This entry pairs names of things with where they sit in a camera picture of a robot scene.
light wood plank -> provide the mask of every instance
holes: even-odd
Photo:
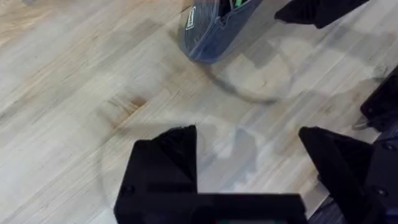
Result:
[[[398,2],[316,30],[264,1],[212,66],[178,49],[183,1],[0,2],[0,223],[116,223],[133,142],[197,124],[201,192],[327,192],[301,126],[355,131],[398,62]]]

